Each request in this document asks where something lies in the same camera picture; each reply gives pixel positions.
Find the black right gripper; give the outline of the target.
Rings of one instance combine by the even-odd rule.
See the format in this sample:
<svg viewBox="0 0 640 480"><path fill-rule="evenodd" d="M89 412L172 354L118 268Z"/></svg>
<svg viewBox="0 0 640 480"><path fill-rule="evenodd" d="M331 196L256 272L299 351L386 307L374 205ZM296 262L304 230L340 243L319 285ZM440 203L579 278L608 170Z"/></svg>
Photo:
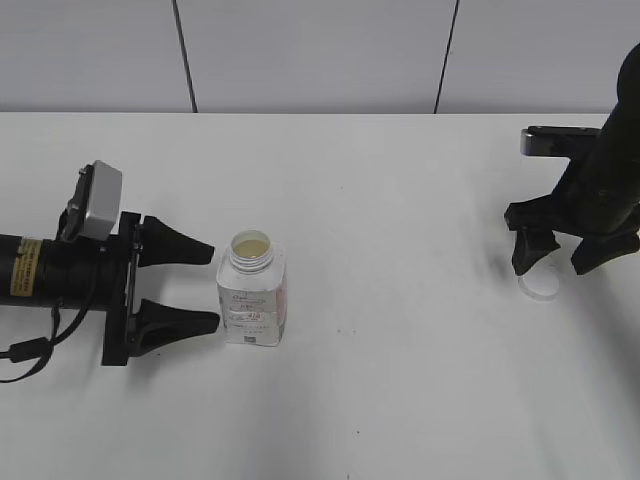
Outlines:
<svg viewBox="0 0 640 480"><path fill-rule="evenodd" d="M560 149L530 157L568 158L552 192L514 202L504 218L516 231L512 266L525 275L560 248L553 232L582 239L571 257L578 275L639 251L639 151Z"/></svg>

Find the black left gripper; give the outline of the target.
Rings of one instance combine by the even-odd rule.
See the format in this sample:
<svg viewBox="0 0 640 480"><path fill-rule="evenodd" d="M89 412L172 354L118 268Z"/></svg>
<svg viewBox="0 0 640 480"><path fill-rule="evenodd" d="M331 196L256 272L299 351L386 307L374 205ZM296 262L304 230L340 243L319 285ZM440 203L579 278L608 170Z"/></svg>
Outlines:
<svg viewBox="0 0 640 480"><path fill-rule="evenodd" d="M138 260L140 267L208 265L215 247L170 228L156 217L123 212L118 232L107 241L106 253L115 277L106 310L102 366L126 366L131 357L188 338L214 334L220 315L165 306L143 299L134 311Z"/></svg>

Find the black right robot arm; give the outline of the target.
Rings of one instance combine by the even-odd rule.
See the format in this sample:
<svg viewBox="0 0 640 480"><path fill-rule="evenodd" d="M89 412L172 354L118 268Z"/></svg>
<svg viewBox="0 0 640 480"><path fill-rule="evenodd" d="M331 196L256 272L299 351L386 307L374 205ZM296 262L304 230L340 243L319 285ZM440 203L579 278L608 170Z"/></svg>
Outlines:
<svg viewBox="0 0 640 480"><path fill-rule="evenodd" d="M601 128L529 126L521 152L566 158L550 194L511 203L504 213L516 240L512 266L518 276L559 249L556 233L579 238L571 256L584 275L639 250L639 50L624 59L617 103Z"/></svg>

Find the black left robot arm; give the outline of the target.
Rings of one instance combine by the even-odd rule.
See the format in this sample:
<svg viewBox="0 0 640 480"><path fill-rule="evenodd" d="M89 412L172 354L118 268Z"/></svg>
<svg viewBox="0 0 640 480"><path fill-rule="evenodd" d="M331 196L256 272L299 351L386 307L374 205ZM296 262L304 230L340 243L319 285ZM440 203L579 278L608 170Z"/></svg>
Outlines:
<svg viewBox="0 0 640 480"><path fill-rule="evenodd" d="M106 314L104 366L180 340L213 334L220 325L214 312L168 307L135 299L138 269L164 264L204 266L214 248L170 228L153 216L122 214L118 231L104 241L1 238L1 302L43 307L52 314L47 337L20 342L2 353L14 363L46 363L54 348L80 326L90 311Z"/></svg>

